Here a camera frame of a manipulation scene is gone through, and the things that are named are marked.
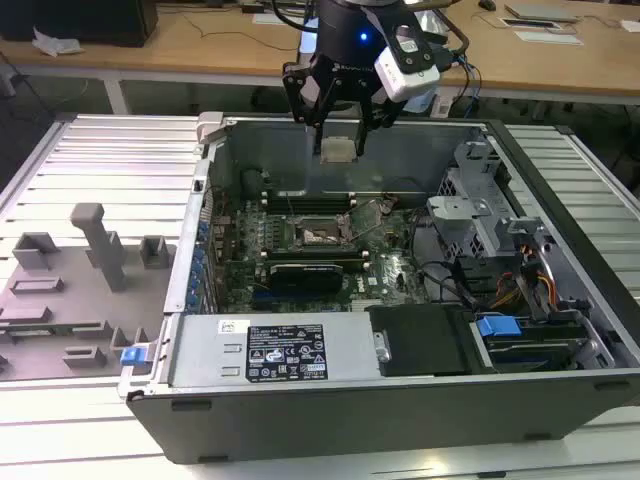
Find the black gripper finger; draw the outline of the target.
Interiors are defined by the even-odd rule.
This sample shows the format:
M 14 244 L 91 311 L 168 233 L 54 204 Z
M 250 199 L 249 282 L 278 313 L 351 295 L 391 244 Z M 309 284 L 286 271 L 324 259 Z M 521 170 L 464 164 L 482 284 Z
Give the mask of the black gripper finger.
M 324 122 L 334 106 L 333 66 L 325 55 L 313 55 L 308 66 L 287 62 L 282 69 L 282 81 L 294 120 L 315 129 L 314 153 L 321 152 Z M 317 87 L 317 95 L 310 104 L 302 90 L 312 84 Z
M 371 94 L 366 89 L 358 93 L 361 117 L 354 140 L 356 152 L 363 153 L 367 136 L 371 131 L 379 128 L 390 128 L 399 116 L 399 104 L 386 99 L 381 105 L 375 106 Z

